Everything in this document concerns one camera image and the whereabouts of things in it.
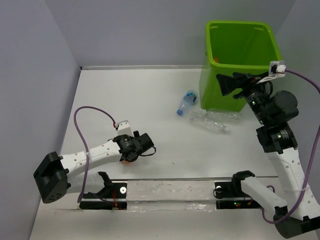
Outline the short orange bottle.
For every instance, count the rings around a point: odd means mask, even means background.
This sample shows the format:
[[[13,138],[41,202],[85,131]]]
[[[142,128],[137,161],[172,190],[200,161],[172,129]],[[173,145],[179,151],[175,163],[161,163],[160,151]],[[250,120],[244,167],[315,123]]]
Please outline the short orange bottle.
[[[124,161],[122,161],[121,163],[122,163],[123,165],[130,165],[130,164],[133,164],[133,162],[129,162],[129,161],[125,161],[125,160],[124,160]]]

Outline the blue cap water bottle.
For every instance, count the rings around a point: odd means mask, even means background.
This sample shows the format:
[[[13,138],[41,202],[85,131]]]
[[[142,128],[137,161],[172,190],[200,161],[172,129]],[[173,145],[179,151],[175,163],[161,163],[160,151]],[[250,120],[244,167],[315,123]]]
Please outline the blue cap water bottle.
[[[198,93],[195,90],[189,90],[182,98],[176,111],[178,116],[182,116],[198,99]]]

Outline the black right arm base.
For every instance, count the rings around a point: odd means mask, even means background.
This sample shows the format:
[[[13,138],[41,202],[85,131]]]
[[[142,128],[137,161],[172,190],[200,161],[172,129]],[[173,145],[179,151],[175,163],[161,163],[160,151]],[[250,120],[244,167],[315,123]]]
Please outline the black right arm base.
[[[239,171],[229,181],[216,181],[213,196],[216,198],[217,210],[260,209],[261,206],[249,195],[242,192],[241,181],[255,177],[249,171]]]

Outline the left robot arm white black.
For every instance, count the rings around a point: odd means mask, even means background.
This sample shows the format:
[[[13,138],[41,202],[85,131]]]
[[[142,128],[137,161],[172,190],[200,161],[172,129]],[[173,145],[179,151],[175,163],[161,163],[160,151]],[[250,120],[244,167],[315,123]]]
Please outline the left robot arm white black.
[[[79,193],[79,199],[86,193],[95,193],[104,198],[110,194],[110,179],[106,172],[89,173],[102,165],[118,162],[134,162],[155,149],[147,133],[133,136],[118,135],[108,142],[73,154],[48,153],[35,170],[33,177],[42,202],[53,203],[66,194]]]

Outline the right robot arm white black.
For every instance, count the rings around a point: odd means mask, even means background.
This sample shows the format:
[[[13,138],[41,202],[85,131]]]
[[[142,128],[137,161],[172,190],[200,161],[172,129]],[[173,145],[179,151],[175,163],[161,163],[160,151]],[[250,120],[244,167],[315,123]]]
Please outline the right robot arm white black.
[[[230,181],[215,184],[213,195],[219,199],[251,198],[262,210],[262,216],[271,215],[268,221],[279,234],[293,238],[320,227],[320,205],[309,185],[312,165],[303,170],[298,142],[289,121],[299,114],[298,101],[289,91],[266,90],[277,73],[252,75],[235,72],[232,76],[216,76],[221,94],[245,99],[260,123],[257,138],[279,178],[283,196],[272,187],[264,186],[248,170],[235,173]]]

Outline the large clear crushed bottle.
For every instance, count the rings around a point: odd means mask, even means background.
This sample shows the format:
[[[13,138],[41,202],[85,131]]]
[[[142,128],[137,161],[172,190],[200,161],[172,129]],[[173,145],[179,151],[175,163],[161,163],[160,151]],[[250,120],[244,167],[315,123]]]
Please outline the large clear crushed bottle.
[[[189,118],[190,123],[202,130],[206,130],[215,134],[228,134],[230,130],[223,123],[216,121],[210,117],[197,112],[192,112]]]

